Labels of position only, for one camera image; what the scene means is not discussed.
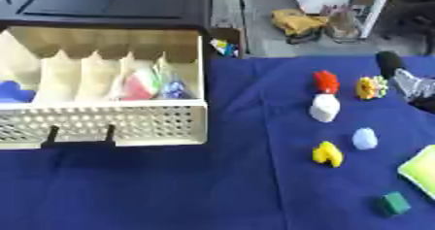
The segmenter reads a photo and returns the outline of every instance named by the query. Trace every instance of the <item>blue object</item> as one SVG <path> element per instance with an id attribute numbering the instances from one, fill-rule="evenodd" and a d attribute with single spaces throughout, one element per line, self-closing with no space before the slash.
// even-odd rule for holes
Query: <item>blue object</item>
<path id="1" fill-rule="evenodd" d="M 352 137 L 353 144 L 357 149 L 366 150 L 378 146 L 378 138 L 371 128 L 358 129 Z"/>
<path id="2" fill-rule="evenodd" d="M 191 99 L 184 82 L 181 80 L 165 83 L 160 94 L 165 99 Z"/>
<path id="3" fill-rule="evenodd" d="M 0 103 L 29 103 L 35 94 L 33 90 L 22 90 L 17 82 L 0 82 Z"/>
<path id="4" fill-rule="evenodd" d="M 405 59 L 435 75 L 434 59 Z M 328 70 L 343 87 L 343 110 L 325 127 L 310 119 L 312 73 Z M 54 230 L 433 230 L 433 203 L 396 169 L 435 143 L 435 115 L 392 89 L 362 103 L 353 85 L 379 74 L 372 57 L 223 58 L 207 67 L 209 141 L 204 146 L 0 151 L 0 223 L 4 229 Z M 376 151 L 352 151 L 354 129 L 382 136 Z M 347 162 L 330 172 L 313 165 L 328 140 Z M 371 196 L 406 195 L 414 211 L 376 216 Z"/>

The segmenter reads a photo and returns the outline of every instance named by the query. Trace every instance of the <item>basket handle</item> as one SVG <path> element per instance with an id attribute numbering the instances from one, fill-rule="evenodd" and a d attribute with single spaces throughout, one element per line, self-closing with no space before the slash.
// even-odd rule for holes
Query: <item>basket handle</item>
<path id="1" fill-rule="evenodd" d="M 47 136 L 47 140 L 44 141 L 41 144 L 41 148 L 95 148 L 95 147 L 102 147 L 102 148 L 114 148 L 116 146 L 114 142 L 114 135 L 115 135 L 115 126 L 110 124 L 108 125 L 107 131 L 106 131 L 106 138 L 104 141 L 92 141 L 92 142 L 56 142 L 55 139 L 57 137 L 57 134 L 59 132 L 59 127 L 56 125 L 53 125 L 50 127 L 50 132 Z"/>

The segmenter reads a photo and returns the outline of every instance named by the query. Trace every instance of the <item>yellow flower toy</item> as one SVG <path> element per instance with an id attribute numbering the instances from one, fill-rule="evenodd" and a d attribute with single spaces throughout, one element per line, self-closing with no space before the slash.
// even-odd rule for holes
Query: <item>yellow flower toy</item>
<path id="1" fill-rule="evenodd" d="M 387 91 L 387 81 L 381 76 L 361 78 L 356 84 L 356 95 L 362 100 L 383 98 Z"/>
<path id="2" fill-rule="evenodd" d="M 313 160 L 319 164 L 330 161 L 332 167 L 337 168 L 343 163 L 344 155 L 334 144 L 325 141 L 313 150 Z"/>

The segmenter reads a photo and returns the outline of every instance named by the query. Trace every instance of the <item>red object in basket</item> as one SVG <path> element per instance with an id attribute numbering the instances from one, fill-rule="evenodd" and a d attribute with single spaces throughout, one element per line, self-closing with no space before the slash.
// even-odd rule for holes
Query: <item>red object in basket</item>
<path id="1" fill-rule="evenodd" d="M 318 90 L 326 94 L 336 94 L 340 83 L 337 80 L 337 76 L 327 71 L 319 71 L 314 73 L 316 85 Z"/>

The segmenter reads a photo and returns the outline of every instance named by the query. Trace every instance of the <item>floor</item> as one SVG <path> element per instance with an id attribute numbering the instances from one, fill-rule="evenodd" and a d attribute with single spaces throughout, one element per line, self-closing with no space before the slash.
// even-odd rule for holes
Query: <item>floor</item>
<path id="1" fill-rule="evenodd" d="M 251 56 L 289 57 L 298 55 L 360 55 L 380 50 L 395 50 L 401 55 L 415 55 L 423 50 L 421 39 L 395 37 L 390 41 L 372 34 L 358 44 L 336 44 L 327 36 L 316 43 L 291 46 L 284 34 L 270 23 L 271 11 L 297 8 L 294 0 L 245 0 L 247 51 Z M 243 29 L 239 0 L 215 0 L 213 25 Z"/>

